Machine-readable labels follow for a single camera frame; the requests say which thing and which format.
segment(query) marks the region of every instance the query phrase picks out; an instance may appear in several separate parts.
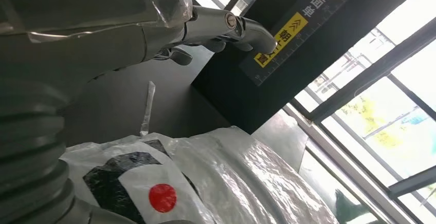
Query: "yellow label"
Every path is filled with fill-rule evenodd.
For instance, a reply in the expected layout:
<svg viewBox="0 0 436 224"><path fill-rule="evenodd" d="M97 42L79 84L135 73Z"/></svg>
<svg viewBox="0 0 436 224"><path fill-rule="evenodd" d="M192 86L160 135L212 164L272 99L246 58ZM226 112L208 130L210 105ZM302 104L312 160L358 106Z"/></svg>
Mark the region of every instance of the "yellow label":
<svg viewBox="0 0 436 224"><path fill-rule="evenodd" d="M307 20L300 13L294 16L279 30L274 36L277 46L271 54L258 53L255 56L256 62L263 68L265 67L297 34L307 25Z"/></svg>

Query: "tree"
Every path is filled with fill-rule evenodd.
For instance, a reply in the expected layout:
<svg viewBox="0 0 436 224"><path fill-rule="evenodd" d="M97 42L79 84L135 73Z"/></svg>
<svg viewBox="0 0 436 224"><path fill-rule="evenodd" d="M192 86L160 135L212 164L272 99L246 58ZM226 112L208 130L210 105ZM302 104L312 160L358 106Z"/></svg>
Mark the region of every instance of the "tree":
<svg viewBox="0 0 436 224"><path fill-rule="evenodd" d="M374 101L363 95L353 99L342 107L341 110L347 116L352 117L358 115L365 121L365 127L362 130L363 134L368 134L387 123L386 120L377 116ZM386 148L393 148L402 143L401 139L387 132L385 129L378 132L374 137L380 145Z"/></svg>

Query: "plastic wrap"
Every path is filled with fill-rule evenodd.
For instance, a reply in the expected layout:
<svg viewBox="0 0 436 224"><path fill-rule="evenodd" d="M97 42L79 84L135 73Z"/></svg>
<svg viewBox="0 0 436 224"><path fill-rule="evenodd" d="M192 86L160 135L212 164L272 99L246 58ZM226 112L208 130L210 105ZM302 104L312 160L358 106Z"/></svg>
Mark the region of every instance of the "plastic wrap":
<svg viewBox="0 0 436 224"><path fill-rule="evenodd" d="M0 0L0 35L46 42L128 25L173 27L191 16L192 0Z"/></svg>
<svg viewBox="0 0 436 224"><path fill-rule="evenodd" d="M86 143L61 159L79 198L137 223L337 223L289 165L237 127Z"/></svg>
<svg viewBox="0 0 436 224"><path fill-rule="evenodd" d="M141 130L139 134L143 137L149 133L150 127L150 116L151 116L151 107L153 105L154 92L156 91L156 85L149 81L149 89L147 93L147 102L146 102L146 113L144 114L144 119L142 120Z"/></svg>

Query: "bolt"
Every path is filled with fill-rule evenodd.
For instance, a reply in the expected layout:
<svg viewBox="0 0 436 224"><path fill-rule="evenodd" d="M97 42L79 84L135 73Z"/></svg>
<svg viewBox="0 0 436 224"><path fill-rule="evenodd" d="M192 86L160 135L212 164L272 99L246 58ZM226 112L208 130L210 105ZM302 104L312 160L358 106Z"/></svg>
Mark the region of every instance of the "bolt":
<svg viewBox="0 0 436 224"><path fill-rule="evenodd" d="M226 20L227 27L229 27L230 29L236 28L236 16L235 15L233 15L231 13L227 13L225 20Z"/></svg>

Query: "white plastic bag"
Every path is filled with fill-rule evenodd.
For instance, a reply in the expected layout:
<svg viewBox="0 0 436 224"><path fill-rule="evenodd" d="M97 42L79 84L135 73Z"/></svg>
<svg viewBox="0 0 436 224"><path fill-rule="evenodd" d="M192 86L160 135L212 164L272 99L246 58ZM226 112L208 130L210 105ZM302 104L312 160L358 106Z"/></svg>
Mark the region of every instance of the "white plastic bag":
<svg viewBox="0 0 436 224"><path fill-rule="evenodd" d="M61 159L79 198L137 223L337 223L289 165L237 127L80 144Z"/></svg>

